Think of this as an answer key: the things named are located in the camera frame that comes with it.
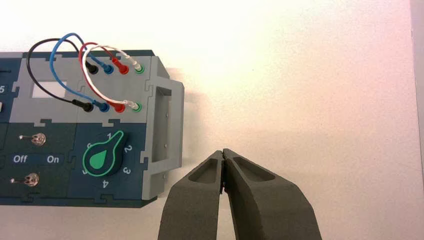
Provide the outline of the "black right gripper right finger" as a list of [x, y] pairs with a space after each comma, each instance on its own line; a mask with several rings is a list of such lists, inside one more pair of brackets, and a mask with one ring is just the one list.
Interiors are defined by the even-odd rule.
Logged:
[[314, 209], [295, 183], [229, 148], [223, 156], [236, 239], [322, 239]]

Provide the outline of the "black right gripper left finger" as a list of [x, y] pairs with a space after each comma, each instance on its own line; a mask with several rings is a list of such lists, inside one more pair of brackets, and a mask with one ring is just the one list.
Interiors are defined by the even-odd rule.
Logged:
[[215, 240], [222, 193], [223, 153], [216, 150], [170, 189], [160, 240]]

